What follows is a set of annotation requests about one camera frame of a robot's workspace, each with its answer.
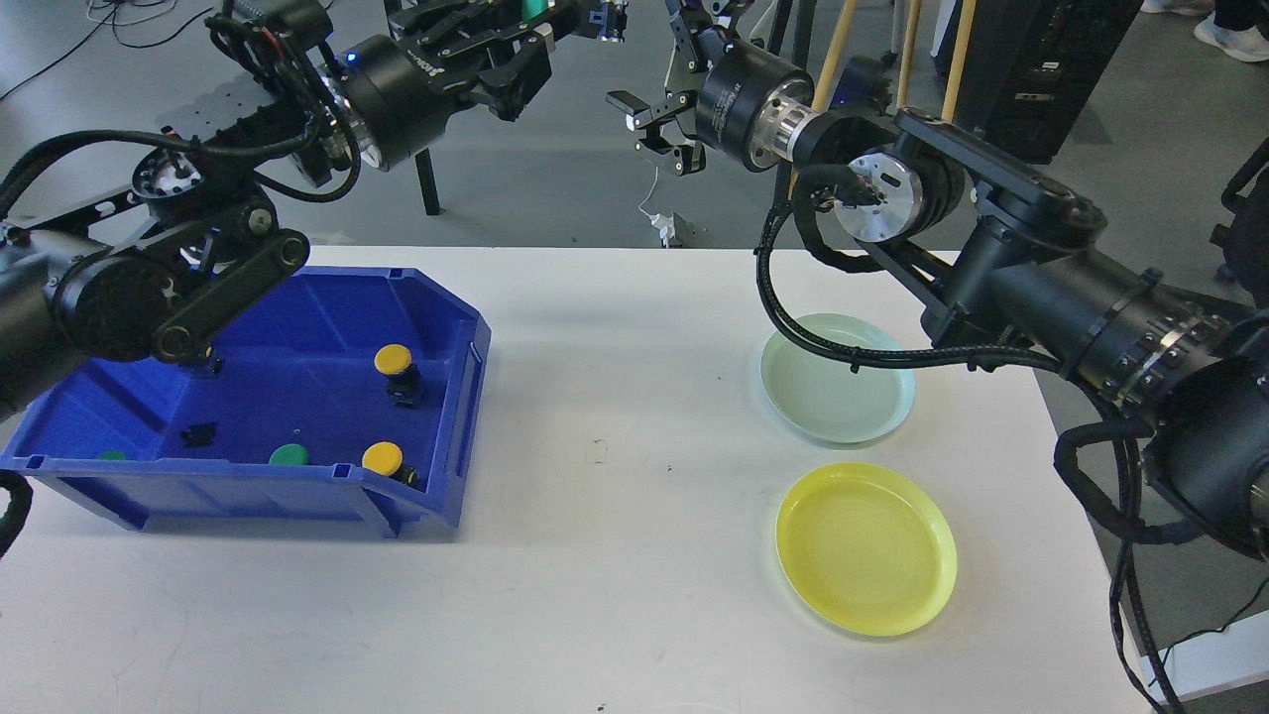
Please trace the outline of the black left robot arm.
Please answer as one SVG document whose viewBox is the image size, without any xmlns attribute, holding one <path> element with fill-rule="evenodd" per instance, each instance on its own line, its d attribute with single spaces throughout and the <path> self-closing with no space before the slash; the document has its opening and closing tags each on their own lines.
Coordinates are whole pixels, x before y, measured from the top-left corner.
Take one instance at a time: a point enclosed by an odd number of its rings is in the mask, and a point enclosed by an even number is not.
<svg viewBox="0 0 1269 714">
<path fill-rule="evenodd" d="M 329 203 L 365 166 L 421 153 L 476 105 L 518 119 L 551 77 L 549 46 L 580 1 L 420 1 L 345 55 L 320 1 L 225 1 L 209 42 L 268 94 L 225 128 L 77 131 L 3 179 L 3 417 L 91 358 L 207 361 L 220 331 L 303 266 L 272 194 Z M 60 216 L 16 223 L 18 199 L 91 145 L 147 148 L 129 181 Z"/>
</svg>

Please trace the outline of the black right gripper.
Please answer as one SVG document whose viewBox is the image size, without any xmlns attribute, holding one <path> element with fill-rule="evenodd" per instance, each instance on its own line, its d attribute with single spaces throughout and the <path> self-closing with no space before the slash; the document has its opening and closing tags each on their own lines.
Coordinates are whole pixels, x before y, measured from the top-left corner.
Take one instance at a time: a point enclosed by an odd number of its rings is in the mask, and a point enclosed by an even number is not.
<svg viewBox="0 0 1269 714">
<path fill-rule="evenodd" d="M 707 167 L 704 145 L 765 172 L 793 162 L 796 137 L 812 117 L 813 82 L 806 71 L 745 36 L 750 1 L 667 1 L 673 51 L 662 101 L 629 91 L 607 93 L 634 132 L 634 152 L 676 178 Z M 662 127 L 678 118 L 685 142 Z"/>
</svg>

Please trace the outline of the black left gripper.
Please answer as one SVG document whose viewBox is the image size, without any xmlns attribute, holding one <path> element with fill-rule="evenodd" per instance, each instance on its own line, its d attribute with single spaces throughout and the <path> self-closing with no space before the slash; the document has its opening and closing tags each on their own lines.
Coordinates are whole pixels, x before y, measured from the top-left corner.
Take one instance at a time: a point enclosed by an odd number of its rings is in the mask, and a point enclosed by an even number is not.
<svg viewBox="0 0 1269 714">
<path fill-rule="evenodd" d="M 450 115 L 477 105 L 516 122 L 552 77 L 556 32 L 527 27 L 522 1 L 401 1 L 393 39 L 346 49 L 338 95 L 359 123 L 368 164 L 388 172 L 447 131 Z M 439 51 L 438 60 L 409 42 Z"/>
</svg>

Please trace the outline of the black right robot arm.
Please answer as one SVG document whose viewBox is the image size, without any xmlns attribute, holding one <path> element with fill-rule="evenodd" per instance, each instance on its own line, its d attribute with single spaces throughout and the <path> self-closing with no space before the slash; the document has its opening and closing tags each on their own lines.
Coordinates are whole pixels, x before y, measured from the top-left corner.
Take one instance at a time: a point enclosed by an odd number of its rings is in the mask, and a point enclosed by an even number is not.
<svg viewBox="0 0 1269 714">
<path fill-rule="evenodd" d="M 758 238 L 758 299 L 780 337 L 859 369 L 1028 367 L 1075 386 L 1096 424 L 1066 429 L 1057 476 L 1119 542 L 1107 601 L 1126 676 L 1157 713 L 1183 706 L 1164 654 L 1150 692 L 1124 654 L 1123 618 L 1152 633 L 1134 547 L 1209 536 L 1266 559 L 1266 312 L 1167 287 L 1096 249 L 1104 213 L 1062 183 L 884 93 L 813 105 L 806 68 L 744 41 L 745 1 L 670 1 L 662 99 L 615 90 L 637 148 L 680 176 L 713 148 L 788 174 Z M 924 351 L 820 337 L 788 313 L 770 261 L 792 221 L 803 249 L 843 273 L 886 271 L 924 304 Z"/>
</svg>

